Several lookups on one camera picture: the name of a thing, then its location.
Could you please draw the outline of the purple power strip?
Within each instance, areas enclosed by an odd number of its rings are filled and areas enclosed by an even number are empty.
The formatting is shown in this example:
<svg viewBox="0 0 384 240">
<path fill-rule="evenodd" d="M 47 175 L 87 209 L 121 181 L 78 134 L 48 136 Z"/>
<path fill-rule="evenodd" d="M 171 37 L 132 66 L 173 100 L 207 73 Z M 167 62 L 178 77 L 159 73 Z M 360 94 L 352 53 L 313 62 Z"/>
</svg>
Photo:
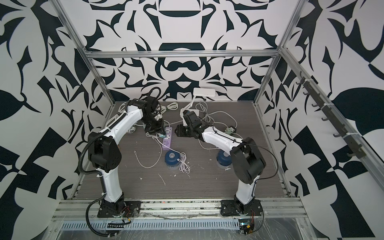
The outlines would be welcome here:
<svg viewBox="0 0 384 240">
<path fill-rule="evenodd" d="M 172 133 L 173 133 L 173 128 L 172 127 L 166 127 L 165 128 L 166 135 L 163 138 L 163 150 L 169 151 L 171 149 L 171 140 L 172 140 Z"/>
</svg>

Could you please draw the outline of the green charger plug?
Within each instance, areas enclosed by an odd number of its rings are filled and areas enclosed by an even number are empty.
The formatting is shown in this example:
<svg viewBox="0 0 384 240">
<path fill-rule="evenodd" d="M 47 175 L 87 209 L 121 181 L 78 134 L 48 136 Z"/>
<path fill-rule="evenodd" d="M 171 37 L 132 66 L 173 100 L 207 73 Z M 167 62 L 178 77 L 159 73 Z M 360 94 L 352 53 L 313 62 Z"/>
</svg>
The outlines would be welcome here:
<svg viewBox="0 0 384 240">
<path fill-rule="evenodd" d="M 228 127 L 228 128 L 226 128 L 225 133 L 228 134 L 228 135 L 231 135 L 231 134 L 233 134 L 235 131 L 236 131 L 236 130 L 235 130 L 234 128 L 232 128 L 232 127 Z"/>
</svg>

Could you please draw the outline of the blue meat grinder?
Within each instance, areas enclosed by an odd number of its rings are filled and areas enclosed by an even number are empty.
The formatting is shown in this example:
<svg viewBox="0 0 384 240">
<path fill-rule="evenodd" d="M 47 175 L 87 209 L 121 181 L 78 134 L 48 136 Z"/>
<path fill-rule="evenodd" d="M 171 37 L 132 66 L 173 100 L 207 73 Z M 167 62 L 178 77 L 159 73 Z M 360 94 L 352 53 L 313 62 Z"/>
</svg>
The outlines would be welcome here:
<svg viewBox="0 0 384 240">
<path fill-rule="evenodd" d="M 165 164 L 171 170 L 177 169 L 181 164 L 180 154 L 172 150 L 168 151 L 165 154 Z"/>
<path fill-rule="evenodd" d="M 224 152 L 223 150 L 219 150 L 217 154 L 217 165 L 221 169 L 227 169 L 231 166 L 232 159 L 231 156 Z"/>
</svg>

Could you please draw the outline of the black power strip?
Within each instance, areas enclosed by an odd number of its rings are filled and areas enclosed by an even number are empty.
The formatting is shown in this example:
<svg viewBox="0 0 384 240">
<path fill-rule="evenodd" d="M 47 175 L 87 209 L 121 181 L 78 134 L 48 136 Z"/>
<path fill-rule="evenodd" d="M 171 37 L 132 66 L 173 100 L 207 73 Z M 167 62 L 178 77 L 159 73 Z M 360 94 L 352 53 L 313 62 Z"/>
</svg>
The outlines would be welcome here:
<svg viewBox="0 0 384 240">
<path fill-rule="evenodd" d="M 226 129 L 224 130 L 224 133 L 227 135 L 233 135 L 236 132 L 237 132 L 237 129 L 234 126 L 226 127 Z"/>
</svg>

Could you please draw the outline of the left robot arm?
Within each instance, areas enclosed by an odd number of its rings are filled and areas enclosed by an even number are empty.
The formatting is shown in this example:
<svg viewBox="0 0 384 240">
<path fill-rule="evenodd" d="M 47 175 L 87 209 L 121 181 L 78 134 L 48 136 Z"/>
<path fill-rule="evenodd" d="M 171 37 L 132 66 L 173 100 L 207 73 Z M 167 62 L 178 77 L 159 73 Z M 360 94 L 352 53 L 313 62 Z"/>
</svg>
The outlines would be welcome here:
<svg viewBox="0 0 384 240">
<path fill-rule="evenodd" d="M 102 182 L 102 199 L 98 217 L 122 217 L 126 204 L 121 189 L 118 167 L 122 160 L 119 142 L 137 122 L 151 136 L 166 134 L 159 101 L 154 97 L 133 99 L 123 103 L 116 115 L 99 132 L 90 133 L 79 157 L 78 169 L 83 174 L 96 173 Z"/>
</svg>

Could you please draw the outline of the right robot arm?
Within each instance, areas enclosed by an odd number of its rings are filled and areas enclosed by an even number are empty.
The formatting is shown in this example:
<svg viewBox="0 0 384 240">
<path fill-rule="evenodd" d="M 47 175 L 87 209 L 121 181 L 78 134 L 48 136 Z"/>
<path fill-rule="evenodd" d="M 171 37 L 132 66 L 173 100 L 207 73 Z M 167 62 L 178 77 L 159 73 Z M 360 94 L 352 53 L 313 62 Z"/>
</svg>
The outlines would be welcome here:
<svg viewBox="0 0 384 240">
<path fill-rule="evenodd" d="M 214 145 L 231 157 L 234 172 L 239 179 L 238 189 L 233 200 L 221 201 L 221 215 L 262 216 L 261 202 L 255 198 L 256 184 L 260 180 L 275 177 L 278 170 L 270 177 L 261 177 L 267 163 L 260 149 L 268 153 L 271 151 L 256 145 L 252 138 L 235 138 L 220 131 L 194 112 L 185 110 L 182 118 L 186 123 L 177 126 L 175 134 L 178 137 L 201 140 Z"/>
</svg>

